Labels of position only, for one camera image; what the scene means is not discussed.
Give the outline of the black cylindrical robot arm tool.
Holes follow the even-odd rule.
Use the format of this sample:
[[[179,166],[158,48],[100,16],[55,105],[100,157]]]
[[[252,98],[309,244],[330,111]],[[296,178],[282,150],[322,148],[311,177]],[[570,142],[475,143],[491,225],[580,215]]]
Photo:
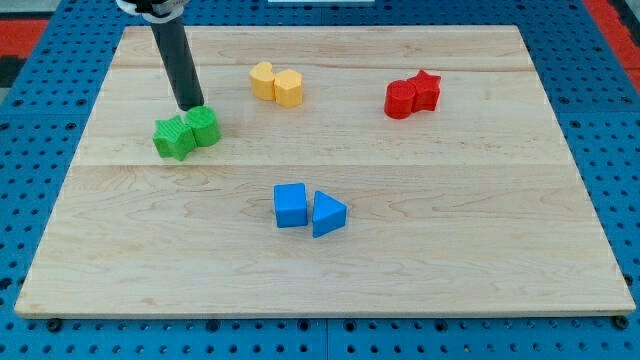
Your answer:
[[[123,12],[149,23],[178,107],[204,104],[182,15],[189,0],[116,0]]]

